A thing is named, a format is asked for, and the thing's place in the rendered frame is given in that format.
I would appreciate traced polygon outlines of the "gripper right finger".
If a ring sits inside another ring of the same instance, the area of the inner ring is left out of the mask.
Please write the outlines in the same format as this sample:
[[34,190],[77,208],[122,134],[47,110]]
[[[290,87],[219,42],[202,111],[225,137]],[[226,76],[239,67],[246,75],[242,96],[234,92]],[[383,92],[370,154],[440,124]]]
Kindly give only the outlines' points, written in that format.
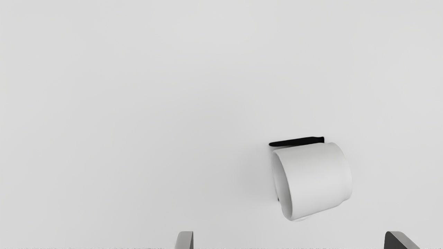
[[387,231],[383,249],[420,249],[420,247],[400,231]]

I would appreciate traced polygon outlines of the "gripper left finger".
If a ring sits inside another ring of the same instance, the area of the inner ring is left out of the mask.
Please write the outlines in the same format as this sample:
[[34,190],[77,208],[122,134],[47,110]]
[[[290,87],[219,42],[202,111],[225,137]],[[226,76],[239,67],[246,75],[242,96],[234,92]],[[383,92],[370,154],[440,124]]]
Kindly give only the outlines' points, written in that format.
[[193,231],[181,231],[179,232],[175,249],[194,249]]

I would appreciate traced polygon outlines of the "white mug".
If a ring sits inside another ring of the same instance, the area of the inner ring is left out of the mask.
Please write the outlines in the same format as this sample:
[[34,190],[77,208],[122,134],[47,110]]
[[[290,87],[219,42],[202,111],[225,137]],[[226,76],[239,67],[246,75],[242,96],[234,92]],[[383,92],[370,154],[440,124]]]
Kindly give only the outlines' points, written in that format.
[[335,143],[276,149],[271,167],[278,201],[289,221],[335,208],[353,192],[350,166]]

